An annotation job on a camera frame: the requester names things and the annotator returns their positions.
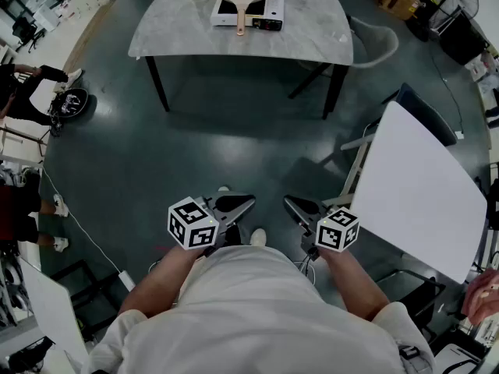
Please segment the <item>person's right forearm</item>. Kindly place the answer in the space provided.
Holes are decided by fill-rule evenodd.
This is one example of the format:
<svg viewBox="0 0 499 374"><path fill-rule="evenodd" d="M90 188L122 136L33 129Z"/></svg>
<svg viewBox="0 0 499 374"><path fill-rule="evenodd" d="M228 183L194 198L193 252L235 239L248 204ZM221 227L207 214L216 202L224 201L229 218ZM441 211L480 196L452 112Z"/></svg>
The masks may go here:
<svg viewBox="0 0 499 374"><path fill-rule="evenodd" d="M372 321L390 303L351 252L335 252L321 247L318 250L327 263L348 312Z"/></svg>

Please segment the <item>grey marble table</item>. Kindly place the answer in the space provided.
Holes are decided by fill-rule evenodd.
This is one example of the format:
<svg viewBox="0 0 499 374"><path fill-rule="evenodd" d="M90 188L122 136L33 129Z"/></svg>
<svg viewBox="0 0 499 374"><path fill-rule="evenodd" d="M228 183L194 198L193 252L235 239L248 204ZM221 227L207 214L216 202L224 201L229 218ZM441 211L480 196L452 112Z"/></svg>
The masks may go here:
<svg viewBox="0 0 499 374"><path fill-rule="evenodd" d="M129 56L145 58L165 110L167 97L155 59L176 55L228 55L285 58L333 66L324 115L334 110L344 78L353 65L347 15L339 0L284 0L279 31L212 26L217 0L153 0L129 46Z"/></svg>

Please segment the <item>black metal frame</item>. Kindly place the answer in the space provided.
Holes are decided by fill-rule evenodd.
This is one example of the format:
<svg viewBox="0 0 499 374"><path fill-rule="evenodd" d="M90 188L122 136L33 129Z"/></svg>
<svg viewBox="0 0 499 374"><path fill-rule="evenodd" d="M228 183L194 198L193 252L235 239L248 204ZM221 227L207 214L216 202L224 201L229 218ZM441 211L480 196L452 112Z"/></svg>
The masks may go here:
<svg viewBox="0 0 499 374"><path fill-rule="evenodd" d="M81 272L81 274L83 275L83 287L75 293L70 294L70 300L74 311L76 312L79 309L85 308L90 305L96 298L102 297L115 312L99 323L87 324L79 317L76 317L77 323L82 324L82 326L80 327L82 333L90 336L94 335L100 330L103 330L106 326L109 326L116 317L116 313L119 310L119 304L111 295L110 287L116 280L118 280L119 274L112 273L102 279L98 279L88 266L87 262L84 259L81 259L54 273L53 275L51 275L51 279L61 284L61 282L64 281L67 277L70 277L77 272Z"/></svg>

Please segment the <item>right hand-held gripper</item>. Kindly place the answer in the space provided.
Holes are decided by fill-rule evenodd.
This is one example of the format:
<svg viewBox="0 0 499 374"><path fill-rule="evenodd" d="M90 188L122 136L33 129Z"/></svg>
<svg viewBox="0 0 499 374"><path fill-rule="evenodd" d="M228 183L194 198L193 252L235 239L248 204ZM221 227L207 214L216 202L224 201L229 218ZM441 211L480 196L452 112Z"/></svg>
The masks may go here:
<svg viewBox="0 0 499 374"><path fill-rule="evenodd" d="M301 248L311 259L318 248L343 252L359 234L359 218L342 206L334 210L322 202L286 195L283 203L290 217L303 229Z"/></svg>

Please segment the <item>person's white shirt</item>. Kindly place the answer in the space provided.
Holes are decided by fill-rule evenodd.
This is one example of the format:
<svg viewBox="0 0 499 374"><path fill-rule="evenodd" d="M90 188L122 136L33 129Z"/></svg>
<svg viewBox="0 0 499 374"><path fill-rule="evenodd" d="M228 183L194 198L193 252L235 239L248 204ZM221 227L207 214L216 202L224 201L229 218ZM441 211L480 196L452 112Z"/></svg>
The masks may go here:
<svg viewBox="0 0 499 374"><path fill-rule="evenodd" d="M401 359L399 345L420 358ZM372 321L327 304L281 252L251 245L195 261L172 307L117 316L81 374L433 374L407 308Z"/></svg>

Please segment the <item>person's left forearm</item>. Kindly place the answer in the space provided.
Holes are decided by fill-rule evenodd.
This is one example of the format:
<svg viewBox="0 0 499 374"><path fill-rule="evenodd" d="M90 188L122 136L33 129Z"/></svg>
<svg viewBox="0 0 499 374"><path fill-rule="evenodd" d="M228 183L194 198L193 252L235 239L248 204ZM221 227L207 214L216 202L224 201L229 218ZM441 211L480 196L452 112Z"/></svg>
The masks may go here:
<svg viewBox="0 0 499 374"><path fill-rule="evenodd" d="M204 249L172 248L141 282L127 295L119 310L137 310L147 318L168 311L181 286Z"/></svg>

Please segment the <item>white induction cooktop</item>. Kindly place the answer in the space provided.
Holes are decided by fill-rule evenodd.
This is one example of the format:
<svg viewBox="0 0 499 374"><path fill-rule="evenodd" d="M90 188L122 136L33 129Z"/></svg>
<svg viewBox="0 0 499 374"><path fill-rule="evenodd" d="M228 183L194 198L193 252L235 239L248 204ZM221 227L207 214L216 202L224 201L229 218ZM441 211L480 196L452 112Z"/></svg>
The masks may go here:
<svg viewBox="0 0 499 374"><path fill-rule="evenodd" d="M245 27L280 31L284 23L285 0L259 0L249 4ZM225 0L217 0L211 13L212 26L237 26L237 8Z"/></svg>

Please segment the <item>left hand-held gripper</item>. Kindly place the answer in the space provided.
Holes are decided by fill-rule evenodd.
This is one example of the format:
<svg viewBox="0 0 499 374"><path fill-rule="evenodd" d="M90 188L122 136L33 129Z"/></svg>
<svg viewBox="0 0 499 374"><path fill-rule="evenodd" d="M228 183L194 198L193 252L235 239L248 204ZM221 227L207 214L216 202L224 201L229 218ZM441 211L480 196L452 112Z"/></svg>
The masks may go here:
<svg viewBox="0 0 499 374"><path fill-rule="evenodd" d="M168 232L183 249L209 256L219 248L241 243L238 223L255 203L256 197L245 193L188 196L168 208Z"/></svg>

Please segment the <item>white table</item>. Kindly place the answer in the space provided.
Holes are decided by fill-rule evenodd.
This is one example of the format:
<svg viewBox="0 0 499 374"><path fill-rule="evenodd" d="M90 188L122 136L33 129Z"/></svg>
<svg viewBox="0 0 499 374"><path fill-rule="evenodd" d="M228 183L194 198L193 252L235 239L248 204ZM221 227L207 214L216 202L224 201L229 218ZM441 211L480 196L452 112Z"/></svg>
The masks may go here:
<svg viewBox="0 0 499 374"><path fill-rule="evenodd" d="M19 265L41 332L73 360L83 364L89 354L76 321L69 291L25 259L20 258Z"/></svg>
<svg viewBox="0 0 499 374"><path fill-rule="evenodd" d="M368 147L355 187L345 185L360 226L461 284L485 228L487 201L424 125L388 103L376 132L342 145Z"/></svg>

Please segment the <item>dark blue chair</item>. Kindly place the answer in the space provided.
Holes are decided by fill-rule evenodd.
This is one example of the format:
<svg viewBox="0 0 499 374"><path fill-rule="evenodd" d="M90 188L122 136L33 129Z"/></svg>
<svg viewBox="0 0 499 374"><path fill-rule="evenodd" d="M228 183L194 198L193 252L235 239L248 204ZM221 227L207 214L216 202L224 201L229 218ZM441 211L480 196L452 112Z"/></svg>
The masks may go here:
<svg viewBox="0 0 499 374"><path fill-rule="evenodd" d="M401 105L444 146L449 147L457 143L458 138L455 132L443 116L418 95L409 84L403 83L398 90L386 97L381 103L386 104L389 101L395 101Z"/></svg>

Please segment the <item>grey upholstered chair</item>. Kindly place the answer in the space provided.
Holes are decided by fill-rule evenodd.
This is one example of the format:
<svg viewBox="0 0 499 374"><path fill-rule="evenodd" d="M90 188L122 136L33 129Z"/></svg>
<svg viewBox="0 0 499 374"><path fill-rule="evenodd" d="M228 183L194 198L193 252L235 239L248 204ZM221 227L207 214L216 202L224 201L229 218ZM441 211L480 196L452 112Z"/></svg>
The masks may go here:
<svg viewBox="0 0 499 374"><path fill-rule="evenodd" d="M304 12L285 24L288 56L308 70L332 73L347 69L370 69L386 61L398 49L397 34L389 27L374 26L343 11Z"/></svg>

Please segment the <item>round black bag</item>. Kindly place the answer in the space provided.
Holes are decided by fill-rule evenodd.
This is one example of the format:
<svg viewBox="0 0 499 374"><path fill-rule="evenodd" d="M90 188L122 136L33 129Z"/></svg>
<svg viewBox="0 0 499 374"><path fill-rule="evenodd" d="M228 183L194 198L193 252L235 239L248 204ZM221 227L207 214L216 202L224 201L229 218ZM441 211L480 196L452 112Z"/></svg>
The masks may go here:
<svg viewBox="0 0 499 374"><path fill-rule="evenodd" d="M84 88L58 92L51 102L49 115L61 119L74 118L85 110L88 97L89 94Z"/></svg>

